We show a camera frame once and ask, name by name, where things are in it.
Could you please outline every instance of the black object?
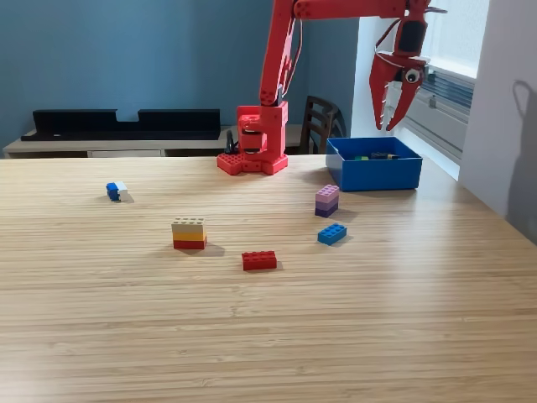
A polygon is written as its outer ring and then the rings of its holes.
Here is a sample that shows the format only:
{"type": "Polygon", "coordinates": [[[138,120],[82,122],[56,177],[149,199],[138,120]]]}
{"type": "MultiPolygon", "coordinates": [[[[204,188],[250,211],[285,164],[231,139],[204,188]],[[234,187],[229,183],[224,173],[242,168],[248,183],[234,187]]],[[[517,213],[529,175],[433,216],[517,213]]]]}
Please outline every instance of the black object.
{"type": "Polygon", "coordinates": [[[224,153],[226,153],[226,154],[238,154],[238,149],[237,149],[238,141],[235,142],[235,140],[233,140],[232,131],[227,130],[226,136],[227,136],[227,142],[226,142],[226,149],[225,149],[224,153]]]}
{"type": "Polygon", "coordinates": [[[425,38],[427,26],[420,21],[408,21],[401,29],[399,50],[402,52],[418,52],[425,38]]]}
{"type": "Polygon", "coordinates": [[[221,130],[218,109],[145,109],[137,122],[118,122],[116,109],[41,110],[34,121],[21,140],[217,140],[221,130]]]}

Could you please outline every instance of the blue wall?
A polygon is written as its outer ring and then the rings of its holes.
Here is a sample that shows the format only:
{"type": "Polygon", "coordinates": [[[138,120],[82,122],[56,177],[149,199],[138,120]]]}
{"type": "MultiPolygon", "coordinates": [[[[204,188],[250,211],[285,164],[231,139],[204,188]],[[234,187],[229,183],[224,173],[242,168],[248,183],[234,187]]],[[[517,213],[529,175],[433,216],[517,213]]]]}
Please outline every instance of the blue wall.
{"type": "MultiPolygon", "coordinates": [[[[220,108],[257,105],[272,0],[2,0],[0,146],[39,108],[220,108]]],[[[302,60],[289,91],[301,123],[302,60]]]]}
{"type": "Polygon", "coordinates": [[[334,102],[341,109],[350,133],[358,18],[310,21],[306,23],[306,35],[308,94],[334,102]]]}

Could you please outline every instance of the red robotic arm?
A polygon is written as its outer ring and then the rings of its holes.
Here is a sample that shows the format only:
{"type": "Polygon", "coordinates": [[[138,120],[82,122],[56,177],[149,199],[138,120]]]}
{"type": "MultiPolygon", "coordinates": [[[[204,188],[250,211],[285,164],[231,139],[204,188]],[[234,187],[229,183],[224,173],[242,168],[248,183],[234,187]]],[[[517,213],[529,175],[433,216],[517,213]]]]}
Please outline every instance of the red robotic arm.
{"type": "Polygon", "coordinates": [[[430,0],[274,0],[274,11],[268,37],[267,53],[259,94],[261,106],[239,107],[237,110],[239,156],[221,155],[218,165],[231,175],[241,171],[262,171],[274,174],[287,166],[285,124],[287,102],[283,100],[295,73],[300,44],[295,58],[291,44],[295,21],[373,17],[398,18],[389,31],[399,23],[395,50],[380,53],[375,50],[370,87],[373,110],[378,129],[383,127],[383,112],[388,84],[402,82],[402,94],[394,117],[388,124],[391,130],[406,115],[415,93],[425,76],[425,62],[418,59],[425,39],[425,13],[442,12],[429,7],[430,0]]]}

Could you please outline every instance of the blue box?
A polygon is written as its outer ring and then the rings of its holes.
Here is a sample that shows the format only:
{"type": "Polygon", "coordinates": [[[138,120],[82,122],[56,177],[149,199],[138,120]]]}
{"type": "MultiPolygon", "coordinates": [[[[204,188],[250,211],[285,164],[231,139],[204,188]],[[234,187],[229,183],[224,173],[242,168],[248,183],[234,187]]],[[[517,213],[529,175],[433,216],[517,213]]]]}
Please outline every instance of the blue box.
{"type": "Polygon", "coordinates": [[[328,139],[326,166],[342,191],[391,191],[420,185],[423,159],[395,137],[328,139]],[[354,160],[371,153],[397,160],[354,160]]]}

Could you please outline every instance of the pink lego brick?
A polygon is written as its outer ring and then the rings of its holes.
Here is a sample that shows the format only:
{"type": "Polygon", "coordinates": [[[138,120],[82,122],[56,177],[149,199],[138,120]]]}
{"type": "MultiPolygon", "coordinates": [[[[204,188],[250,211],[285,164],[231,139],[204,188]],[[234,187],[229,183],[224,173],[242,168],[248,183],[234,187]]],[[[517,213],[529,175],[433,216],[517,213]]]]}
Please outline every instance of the pink lego brick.
{"type": "Polygon", "coordinates": [[[317,194],[315,195],[315,201],[321,203],[330,203],[338,197],[339,187],[334,185],[327,185],[317,192],[317,194]]]}

